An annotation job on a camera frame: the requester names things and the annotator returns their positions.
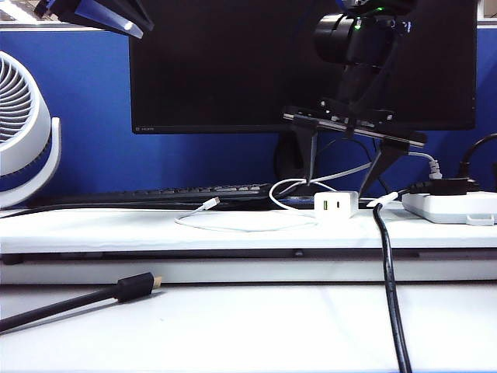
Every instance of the fan grille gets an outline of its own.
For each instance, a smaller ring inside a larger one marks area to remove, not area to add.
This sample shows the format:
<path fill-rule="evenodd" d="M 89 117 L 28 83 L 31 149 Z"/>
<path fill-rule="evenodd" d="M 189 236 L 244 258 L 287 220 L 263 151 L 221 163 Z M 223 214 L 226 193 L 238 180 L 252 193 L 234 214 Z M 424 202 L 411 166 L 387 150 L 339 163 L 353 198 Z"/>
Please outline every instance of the fan grille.
<path fill-rule="evenodd" d="M 33 109 L 27 81 L 0 58 L 0 144 L 12 140 L 28 123 Z"/>

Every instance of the monitor screen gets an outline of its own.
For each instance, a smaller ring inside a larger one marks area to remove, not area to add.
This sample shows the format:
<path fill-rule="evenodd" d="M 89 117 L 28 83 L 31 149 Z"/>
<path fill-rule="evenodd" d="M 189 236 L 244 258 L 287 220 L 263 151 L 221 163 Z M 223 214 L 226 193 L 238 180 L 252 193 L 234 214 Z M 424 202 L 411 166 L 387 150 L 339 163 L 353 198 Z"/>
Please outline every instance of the monitor screen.
<path fill-rule="evenodd" d="M 343 66 L 315 50 L 332 0 L 142 0 L 155 22 L 130 39 L 136 134 L 287 131 L 285 106 L 318 108 Z M 419 0 L 384 108 L 399 129 L 474 126 L 476 0 Z"/>

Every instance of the white cable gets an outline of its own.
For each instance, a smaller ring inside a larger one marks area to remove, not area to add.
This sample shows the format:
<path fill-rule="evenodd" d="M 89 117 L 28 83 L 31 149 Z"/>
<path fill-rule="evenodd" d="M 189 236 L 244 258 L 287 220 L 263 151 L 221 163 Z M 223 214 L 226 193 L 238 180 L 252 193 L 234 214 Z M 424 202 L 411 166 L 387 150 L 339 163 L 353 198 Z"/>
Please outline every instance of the white cable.
<path fill-rule="evenodd" d="M 327 180 L 333 180 L 333 179 L 338 179 L 340 177 L 344 177 L 344 176 L 347 176 L 347 175 L 351 175 L 353 173 L 358 173 L 359 171 L 362 171 L 363 169 L 367 169 L 371 166 L 371 163 L 366 163 L 364 165 L 361 165 L 361 166 L 358 166 L 354 169 L 348 169 L 346 171 L 342 171 L 340 173 L 335 173 L 333 175 L 329 175 L 329 176 L 323 176 L 323 177 L 319 177 L 317 179 L 312 179 L 311 180 L 311 184 L 316 184 L 316 185 L 319 185 L 320 187 L 323 187 L 325 189 L 328 189 L 328 190 L 331 190 L 332 192 L 336 192 L 336 189 L 333 189 L 331 188 L 330 186 L 326 185 L 326 184 L 323 184 L 321 183 L 321 181 L 327 181 Z M 298 185 L 302 185 L 302 184 L 305 184 L 307 182 L 306 179 L 286 179 L 286 180 L 281 180 L 279 181 L 278 183 L 274 184 L 273 187 L 271 187 L 271 189 L 269 190 L 269 198 L 271 199 L 271 201 L 276 204 L 277 206 L 281 207 L 281 208 L 284 208 L 285 210 L 292 210 L 292 211 L 298 211 L 298 209 L 296 209 L 295 207 L 291 207 L 291 206 L 287 206 L 285 204 L 282 204 L 281 202 L 279 202 L 274 196 L 273 196 L 273 193 L 274 193 L 274 190 L 279 187 L 280 185 L 282 184 L 285 184 L 285 183 L 291 183 L 291 182 L 294 182 L 294 184 L 292 184 L 291 186 L 289 186 L 288 188 L 286 188 L 283 192 L 281 192 L 280 194 L 282 193 L 286 193 L 289 189 L 293 188 L 293 187 L 296 187 Z"/>
<path fill-rule="evenodd" d="M 423 157 L 429 160 L 429 178 L 433 179 L 442 179 L 443 175 L 440 172 L 440 165 L 438 161 L 434 159 L 430 154 L 419 153 L 419 152 L 409 152 L 409 155 L 414 155 L 416 157 Z"/>
<path fill-rule="evenodd" d="M 423 158 L 426 158 L 428 159 L 429 161 L 433 162 L 435 161 L 435 159 L 430 155 L 430 154 L 426 154 L 426 153 L 420 153 L 420 152 L 409 152 L 408 153 L 409 155 L 413 155 L 415 157 L 423 157 Z"/>
<path fill-rule="evenodd" d="M 377 204 L 383 204 L 386 206 L 387 204 L 391 203 L 393 200 L 396 200 L 398 198 L 398 193 L 397 192 L 392 192 L 390 194 L 387 194 L 386 196 L 379 197 L 376 200 L 372 200 L 369 204 L 367 204 L 367 207 L 375 207 Z"/>
<path fill-rule="evenodd" d="M 344 177 L 344 176 L 347 176 L 347 175 L 350 175 L 350 174 L 353 174 L 353 173 L 358 173 L 359 171 L 362 171 L 363 169 L 367 169 L 370 166 L 371 166 L 371 163 L 366 163 L 366 164 L 364 164 L 362 166 L 356 167 L 354 169 L 348 169 L 348 170 L 343 171 L 341 173 L 336 173 L 336 174 L 333 174 L 333 175 L 324 176 L 324 177 L 320 177 L 320 178 L 317 178 L 317 179 L 312 179 L 311 183 L 315 184 L 315 185 L 319 185 L 320 187 L 325 188 L 327 190 L 331 190 L 331 191 L 336 192 L 335 189 L 331 188 L 330 186 L 328 186 L 328 185 L 326 185 L 324 183 L 321 183 L 321 181 L 338 179 L 339 177 Z M 217 226 L 211 226 L 211 225 L 198 225 L 198 224 L 188 223 L 188 222 L 185 222 L 183 220 L 183 219 L 188 218 L 188 217 L 190 217 L 190 216 L 192 216 L 194 214 L 197 214 L 197 213 L 199 213 L 201 211 L 209 210 L 212 207 L 218 205 L 220 203 L 220 200 L 219 200 L 218 197 L 216 197 L 216 198 L 212 198 L 212 199 L 208 200 L 207 202 L 204 202 L 202 204 L 202 206 L 198 207 L 194 211 L 189 212 L 188 214 L 182 216 L 181 218 L 176 218 L 175 219 L 175 223 L 176 224 L 180 224 L 180 225 L 185 225 L 185 226 L 188 226 L 188 227 L 192 227 L 192 228 L 199 228 L 199 229 L 206 229 L 206 230 L 209 230 L 209 231 L 220 231 L 220 232 L 273 232 L 273 231 L 281 231 L 281 230 L 284 230 L 284 229 L 303 227 L 305 225 L 316 225 L 318 222 L 315 220 L 314 217 L 309 216 L 309 214 L 306 214 L 304 211 L 300 211 L 300 210 L 296 209 L 295 207 L 291 207 L 291 206 L 287 206 L 285 204 L 282 204 L 281 202 L 279 202 L 273 196 L 274 190 L 277 187 L 279 187 L 282 184 L 292 183 L 292 182 L 294 182 L 294 184 L 292 186 L 290 186 L 289 188 L 286 188 L 282 193 L 287 192 L 290 188 L 296 187 L 296 186 L 301 185 L 301 184 L 305 184 L 307 182 L 307 180 L 306 179 L 286 179 L 286 180 L 281 180 L 278 183 L 275 183 L 271 187 L 271 189 L 269 190 L 269 198 L 271 199 L 272 202 L 274 202 L 274 204 L 276 204 L 277 206 L 281 207 L 282 209 L 290 210 L 290 211 L 293 211 L 293 212 L 298 211 L 298 214 L 300 216 L 305 216 L 305 217 L 308 217 L 308 218 L 312 218 L 312 221 L 307 221 L 305 223 L 294 224 L 294 225 L 285 225 L 283 227 L 277 227 L 277 228 L 268 228 L 268 229 L 243 229 L 243 228 L 217 227 Z"/>
<path fill-rule="evenodd" d="M 318 177 L 317 179 L 312 179 L 311 182 L 315 183 L 315 182 L 320 182 L 320 181 L 328 181 L 328 180 L 338 179 L 340 177 L 352 175 L 353 173 L 358 173 L 359 171 L 362 171 L 363 169 L 369 169 L 370 167 L 371 167 L 371 163 L 366 163 L 362 166 L 356 167 L 355 169 L 348 169 L 346 171 L 343 171 L 341 173 L 336 173 L 334 175 L 323 176 L 323 177 Z"/>
<path fill-rule="evenodd" d="M 295 207 L 290 207 L 290 206 L 287 206 L 285 204 L 282 204 L 281 202 L 279 202 L 274 196 L 274 190 L 279 187 L 280 185 L 282 184 L 286 184 L 286 183 L 291 183 L 291 182 L 295 182 L 291 187 L 296 187 L 298 185 L 302 185 L 302 184 L 305 184 L 307 182 L 306 179 L 285 179 L 285 180 L 281 180 L 279 181 L 278 183 L 274 184 L 271 189 L 269 190 L 269 198 L 271 199 L 272 202 L 274 202 L 274 204 L 276 204 L 277 206 L 281 207 L 281 208 L 284 208 L 285 210 L 294 210 L 294 211 L 298 211 L 297 208 Z M 326 185 L 326 184 L 323 184 L 323 183 L 319 183 L 319 182 L 315 182 L 315 181 L 311 181 L 311 183 L 313 184 L 316 184 L 316 185 L 319 185 L 320 187 L 323 187 L 327 190 L 331 190 L 332 192 L 336 192 L 336 189 L 333 189 L 331 188 L 330 186 Z"/>
<path fill-rule="evenodd" d="M 273 232 L 273 231 L 282 231 L 285 229 L 291 229 L 291 228 L 299 228 L 299 227 L 304 227 L 306 225 L 316 225 L 317 222 L 312 218 L 311 221 L 306 221 L 303 223 L 298 223 L 298 224 L 292 224 L 292 225 L 284 225 L 282 227 L 276 227 L 276 228 L 265 228 L 265 229 L 243 229 L 243 228 L 231 228 L 231 227 L 217 227 L 213 225 L 200 225 L 200 224 L 193 224 L 189 223 L 187 221 L 184 221 L 183 219 L 188 218 L 194 214 L 197 214 L 202 211 L 206 211 L 211 209 L 212 207 L 218 205 L 220 203 L 219 197 L 211 198 L 210 200 L 204 202 L 202 206 L 198 207 L 196 210 L 193 210 L 189 212 L 188 214 L 183 215 L 181 218 L 176 218 L 174 222 L 176 224 L 180 225 L 185 225 L 187 227 L 191 228 L 198 228 L 198 229 L 205 229 L 207 231 L 219 231 L 219 232 Z"/>
<path fill-rule="evenodd" d="M 302 228 L 302 227 L 307 226 L 307 225 L 317 225 L 317 223 L 318 223 L 314 218 L 312 218 L 312 221 L 306 221 L 306 222 L 299 223 L 299 224 L 284 225 L 282 227 L 276 227 L 276 228 L 243 229 L 243 228 L 232 228 L 232 227 L 217 227 L 217 226 L 212 226 L 212 225 L 199 225 L 199 224 L 189 223 L 187 221 L 182 221 L 180 219 L 176 219 L 175 223 L 185 225 L 185 226 L 191 227 L 191 228 L 205 229 L 207 231 L 217 231 L 217 232 L 244 232 L 244 233 L 284 231 L 284 230 L 292 229 L 292 228 Z"/>

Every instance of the white tabletop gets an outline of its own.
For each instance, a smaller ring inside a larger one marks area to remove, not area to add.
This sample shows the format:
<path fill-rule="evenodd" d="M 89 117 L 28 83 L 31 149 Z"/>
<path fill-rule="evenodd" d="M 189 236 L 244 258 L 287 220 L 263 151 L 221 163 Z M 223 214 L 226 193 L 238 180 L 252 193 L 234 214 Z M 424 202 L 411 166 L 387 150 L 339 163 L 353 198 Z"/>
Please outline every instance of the white tabletop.
<path fill-rule="evenodd" d="M 175 223 L 178 211 L 67 210 L 0 219 L 2 253 L 63 253 L 184 249 L 381 247 L 371 210 L 333 224 L 275 232 L 218 232 Z M 394 248 L 495 248 L 497 228 L 441 225 L 402 209 L 382 213 Z M 204 212 L 186 219 L 224 228 L 284 228 L 309 222 L 290 211 Z"/>
<path fill-rule="evenodd" d="M 0 287 L 2 317 L 95 288 Z M 497 285 L 399 285 L 415 371 L 497 371 Z M 380 285 L 162 288 L 0 336 L 0 370 L 395 371 Z"/>

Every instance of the white charger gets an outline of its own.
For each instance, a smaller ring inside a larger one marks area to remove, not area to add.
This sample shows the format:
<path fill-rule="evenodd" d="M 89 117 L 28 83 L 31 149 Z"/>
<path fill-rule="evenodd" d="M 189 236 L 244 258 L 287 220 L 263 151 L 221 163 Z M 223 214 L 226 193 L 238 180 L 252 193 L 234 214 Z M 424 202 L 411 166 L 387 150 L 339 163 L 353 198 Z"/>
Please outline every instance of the white charger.
<path fill-rule="evenodd" d="M 359 210 L 357 192 L 321 192 L 314 195 L 315 217 L 319 221 L 351 218 Z"/>

